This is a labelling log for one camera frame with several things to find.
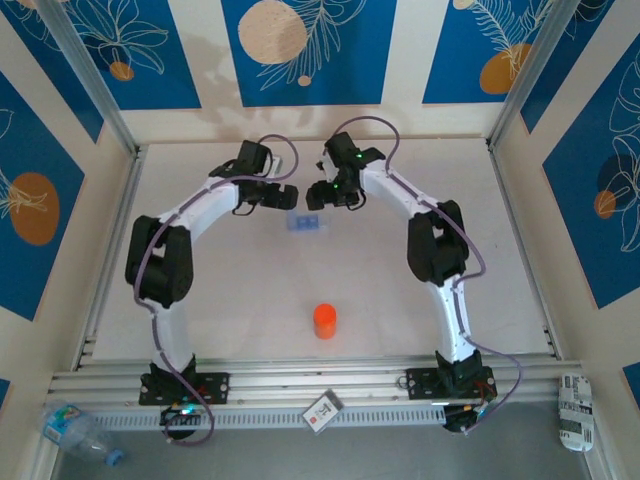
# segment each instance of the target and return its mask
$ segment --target gray floor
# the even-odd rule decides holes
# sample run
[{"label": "gray floor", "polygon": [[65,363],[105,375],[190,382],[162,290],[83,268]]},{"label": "gray floor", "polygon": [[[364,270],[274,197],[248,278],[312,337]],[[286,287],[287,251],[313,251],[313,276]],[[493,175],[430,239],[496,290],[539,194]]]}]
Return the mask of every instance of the gray floor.
[{"label": "gray floor", "polygon": [[62,455],[56,480],[520,480],[590,478],[558,440],[555,405],[513,404],[468,438],[441,427],[221,431],[179,448],[160,433],[118,436],[114,469]]}]

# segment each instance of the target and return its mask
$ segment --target plastic water bottle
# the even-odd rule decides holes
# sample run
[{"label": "plastic water bottle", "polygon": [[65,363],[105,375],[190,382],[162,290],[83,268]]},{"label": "plastic water bottle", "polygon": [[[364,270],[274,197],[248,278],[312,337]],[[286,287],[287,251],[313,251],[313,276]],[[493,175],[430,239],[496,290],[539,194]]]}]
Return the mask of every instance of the plastic water bottle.
[{"label": "plastic water bottle", "polygon": [[69,452],[86,460],[115,467],[124,454],[113,448],[111,435],[102,430],[96,419],[66,402],[45,405],[42,434]]}]

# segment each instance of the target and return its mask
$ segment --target white floor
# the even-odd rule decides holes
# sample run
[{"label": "white floor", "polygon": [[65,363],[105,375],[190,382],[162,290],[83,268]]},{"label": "white floor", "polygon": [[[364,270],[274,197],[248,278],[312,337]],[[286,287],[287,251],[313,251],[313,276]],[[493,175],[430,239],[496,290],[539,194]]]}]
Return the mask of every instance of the white floor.
[{"label": "white floor", "polygon": [[[391,141],[361,141],[389,151]],[[282,143],[269,144],[291,163]],[[301,166],[291,180],[306,211],[307,188],[321,179],[314,164],[321,142],[297,142]],[[129,225],[186,199],[238,144],[152,145]],[[529,286],[500,191],[481,139],[406,140],[394,167],[425,193],[454,199],[488,274],[467,285],[476,341],[511,353],[547,352],[543,314]],[[201,358],[275,359],[433,354],[435,308],[406,262],[407,225],[374,198],[362,210],[327,207],[326,231],[290,233],[286,214],[256,209],[250,217],[220,219],[194,250],[195,281],[188,298],[189,332]],[[125,233],[100,320],[93,358],[151,357],[150,322],[124,281],[130,238]],[[468,269],[477,269],[470,259]],[[313,333],[322,302],[338,310],[331,340]]]}]

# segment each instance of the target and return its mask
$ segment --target blue bottle cap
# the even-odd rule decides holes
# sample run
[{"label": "blue bottle cap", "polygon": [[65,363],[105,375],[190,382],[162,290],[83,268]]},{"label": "blue bottle cap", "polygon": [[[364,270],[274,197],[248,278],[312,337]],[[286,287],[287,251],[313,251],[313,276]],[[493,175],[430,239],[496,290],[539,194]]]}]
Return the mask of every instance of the blue bottle cap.
[{"label": "blue bottle cap", "polygon": [[116,450],[113,450],[111,453],[109,453],[109,455],[107,455],[107,458],[105,459],[104,463],[106,463],[110,467],[115,467],[123,458],[124,458],[124,453],[122,453],[121,450],[116,449]]}]

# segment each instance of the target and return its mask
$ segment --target orange cylinder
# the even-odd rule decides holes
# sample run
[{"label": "orange cylinder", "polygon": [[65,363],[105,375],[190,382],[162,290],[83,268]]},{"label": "orange cylinder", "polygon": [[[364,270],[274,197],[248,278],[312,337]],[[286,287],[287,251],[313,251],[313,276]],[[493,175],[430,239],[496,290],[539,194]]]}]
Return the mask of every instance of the orange cylinder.
[{"label": "orange cylinder", "polygon": [[336,309],[329,303],[322,303],[313,312],[313,328],[316,336],[328,340],[336,334]]}]

